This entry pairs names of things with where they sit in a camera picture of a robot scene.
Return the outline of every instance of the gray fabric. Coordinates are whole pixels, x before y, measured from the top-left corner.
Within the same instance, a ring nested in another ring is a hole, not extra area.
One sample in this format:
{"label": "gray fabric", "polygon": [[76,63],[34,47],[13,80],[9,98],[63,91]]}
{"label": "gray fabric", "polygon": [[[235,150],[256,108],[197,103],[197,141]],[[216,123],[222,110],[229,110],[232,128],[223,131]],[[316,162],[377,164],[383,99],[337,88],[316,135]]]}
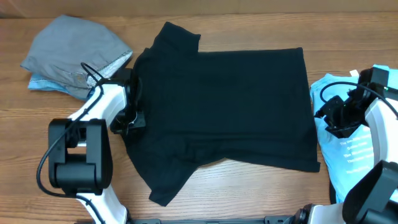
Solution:
{"label": "gray fabric", "polygon": [[131,52],[105,26],[60,16],[35,37],[21,67],[61,84],[75,97],[86,98],[91,86],[80,63],[101,70]]}

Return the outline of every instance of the wooden table surface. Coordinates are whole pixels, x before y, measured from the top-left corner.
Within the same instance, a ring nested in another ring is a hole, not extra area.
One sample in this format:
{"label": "wooden table surface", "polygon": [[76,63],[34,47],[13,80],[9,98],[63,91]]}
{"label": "wooden table surface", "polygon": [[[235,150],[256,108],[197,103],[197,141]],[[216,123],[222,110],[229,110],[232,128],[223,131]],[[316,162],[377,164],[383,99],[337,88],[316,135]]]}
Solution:
{"label": "wooden table surface", "polygon": [[[90,19],[120,36],[133,49],[133,61],[170,21],[202,34],[201,51],[303,47],[310,84],[326,73],[348,75],[374,63],[398,67],[398,13]],[[34,36],[50,22],[0,19],[0,223],[72,223],[90,218],[77,201],[47,196],[35,183],[49,122],[67,117],[83,104],[63,93],[27,89],[30,74],[19,64]],[[259,218],[294,214],[308,203],[329,203],[327,169],[318,151],[320,173],[231,160],[210,164],[198,169],[172,202],[161,207],[148,200],[150,190],[121,138],[111,134],[110,141],[112,185],[134,218]],[[47,166],[42,179],[49,187]]]}

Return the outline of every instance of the gray garment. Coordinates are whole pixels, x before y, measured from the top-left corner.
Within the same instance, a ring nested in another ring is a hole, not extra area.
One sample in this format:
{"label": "gray garment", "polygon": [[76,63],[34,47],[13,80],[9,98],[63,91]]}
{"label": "gray garment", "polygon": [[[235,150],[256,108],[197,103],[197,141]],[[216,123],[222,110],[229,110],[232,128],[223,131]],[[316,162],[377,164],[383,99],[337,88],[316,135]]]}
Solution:
{"label": "gray garment", "polygon": [[93,80],[88,79],[80,63],[85,62],[100,71],[131,53],[132,50],[105,26],[60,16],[37,34],[21,67],[59,83],[77,98],[86,98]]}

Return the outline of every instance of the cable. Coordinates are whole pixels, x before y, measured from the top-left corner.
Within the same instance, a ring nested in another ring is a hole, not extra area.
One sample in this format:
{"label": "cable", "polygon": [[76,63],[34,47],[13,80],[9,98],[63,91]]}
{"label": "cable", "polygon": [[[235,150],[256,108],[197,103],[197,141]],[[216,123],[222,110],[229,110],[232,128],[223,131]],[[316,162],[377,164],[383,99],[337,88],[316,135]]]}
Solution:
{"label": "cable", "polygon": [[[88,67],[89,69],[91,69],[92,71],[94,71],[95,73],[97,73],[97,75],[99,75],[101,78],[103,78],[103,76],[101,74],[99,74],[94,68],[90,67],[89,65],[87,65],[86,63],[82,62],[81,66],[83,67],[83,69],[87,72],[87,74],[89,76],[91,76],[94,81],[96,83],[98,83],[97,78],[91,74],[86,67]],[[64,130],[64,132],[54,141],[54,143],[47,149],[47,151],[44,153],[43,157],[41,158],[39,165],[37,166],[37,172],[36,172],[36,182],[37,185],[39,186],[39,189],[41,191],[43,191],[44,193],[46,193],[47,195],[51,195],[54,197],[62,197],[62,198],[75,198],[75,199],[80,199],[84,202],[86,202],[86,205],[89,205],[91,207],[91,209],[94,211],[95,215],[97,216],[97,219],[99,220],[99,222],[101,222],[102,224],[105,224],[105,221],[102,219],[99,211],[96,209],[96,207],[94,206],[94,204],[91,202],[91,200],[88,200],[87,198],[80,196],[80,195],[66,195],[66,194],[59,194],[59,193],[55,193],[55,192],[51,192],[48,189],[46,189],[43,186],[43,183],[40,179],[40,174],[42,172],[42,168],[44,165],[45,160],[48,158],[49,154],[51,153],[51,151],[55,148],[55,146],[58,144],[58,142],[67,134],[67,132],[69,132],[69,130],[71,130],[72,127],[74,127],[75,124],[77,124],[77,122],[79,120],[82,119],[82,117],[84,117],[85,115],[88,114],[88,112],[95,106],[95,104],[97,104],[97,102],[99,102],[99,100],[101,99],[101,97],[104,95],[104,89],[101,85],[99,85],[99,88],[101,90],[101,92],[99,93],[99,96],[97,97],[97,99],[95,99],[95,101],[90,104],[83,112],[81,115],[79,115],[79,117],[76,118],[76,120],[72,121],[70,123],[70,125]]]}
{"label": "cable", "polygon": [[341,84],[342,84],[342,85],[353,85],[353,86],[360,87],[360,88],[362,88],[362,89],[364,89],[364,90],[367,90],[367,91],[371,92],[372,94],[374,94],[375,96],[377,96],[381,101],[383,101],[383,102],[390,108],[390,110],[395,114],[395,116],[398,118],[398,112],[397,112],[397,110],[386,100],[385,97],[383,97],[382,95],[378,94],[376,91],[370,89],[369,87],[364,86],[364,85],[360,85],[360,84],[357,84],[357,83],[350,83],[350,82],[334,82],[334,83],[327,84],[327,85],[325,85],[325,87],[323,87],[323,88],[321,89],[321,92],[319,93],[321,100],[322,100],[324,103],[326,103],[326,100],[323,98],[323,92],[324,92],[327,88],[329,88],[329,87],[331,87],[331,86],[333,86],[333,85],[341,85]]}

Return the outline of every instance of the dark garment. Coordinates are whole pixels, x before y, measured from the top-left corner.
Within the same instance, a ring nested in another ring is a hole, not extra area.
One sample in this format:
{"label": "dark garment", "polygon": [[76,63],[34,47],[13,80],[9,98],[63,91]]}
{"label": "dark garment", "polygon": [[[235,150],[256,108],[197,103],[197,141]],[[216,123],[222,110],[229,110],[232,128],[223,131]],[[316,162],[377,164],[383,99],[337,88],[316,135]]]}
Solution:
{"label": "dark garment", "polygon": [[147,127],[124,141],[149,198],[166,206],[224,157],[319,172],[303,50],[198,53],[199,39],[167,22],[134,65]]}

